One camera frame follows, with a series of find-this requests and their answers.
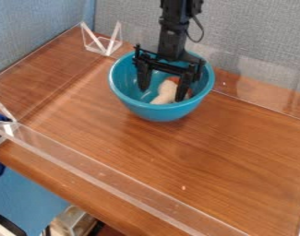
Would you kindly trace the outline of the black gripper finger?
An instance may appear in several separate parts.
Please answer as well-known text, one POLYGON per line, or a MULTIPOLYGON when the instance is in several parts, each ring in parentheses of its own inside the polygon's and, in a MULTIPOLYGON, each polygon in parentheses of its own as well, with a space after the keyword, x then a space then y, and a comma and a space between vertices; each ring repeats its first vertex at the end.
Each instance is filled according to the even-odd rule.
POLYGON ((150 86, 151 67, 147 63, 139 63, 136 65, 136 83, 142 91, 150 86))
POLYGON ((190 89, 191 81, 192 81, 192 75, 190 73, 180 74, 176 81, 175 102, 180 102, 191 98, 192 94, 192 90, 190 89))

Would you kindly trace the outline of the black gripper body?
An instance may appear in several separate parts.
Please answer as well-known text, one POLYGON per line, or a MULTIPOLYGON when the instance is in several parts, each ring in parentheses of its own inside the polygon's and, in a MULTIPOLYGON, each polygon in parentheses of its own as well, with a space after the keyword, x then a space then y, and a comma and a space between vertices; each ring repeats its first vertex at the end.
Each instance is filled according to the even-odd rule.
POLYGON ((156 51, 143 49, 138 43, 134 46, 134 67, 139 63, 147 63, 154 70, 166 72, 171 75, 180 76, 183 73, 192 75, 192 81, 199 79, 202 73, 202 66, 204 66, 204 60, 192 56, 184 50, 188 28, 188 21, 171 22, 164 19, 159 19, 160 32, 156 51))

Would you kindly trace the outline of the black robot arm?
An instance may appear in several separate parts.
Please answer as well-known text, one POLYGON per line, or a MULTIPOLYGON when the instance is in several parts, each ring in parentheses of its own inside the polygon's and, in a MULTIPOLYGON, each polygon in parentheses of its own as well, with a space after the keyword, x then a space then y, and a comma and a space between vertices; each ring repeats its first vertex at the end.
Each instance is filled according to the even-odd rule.
POLYGON ((176 86, 175 101, 182 101, 190 84, 199 80, 206 61, 184 50, 188 36, 188 21, 192 19, 203 30, 196 19, 203 0, 160 0, 162 16, 159 17, 159 41, 154 52, 134 46, 134 66, 136 85, 142 91, 150 86, 151 71, 158 70, 180 77, 176 86))

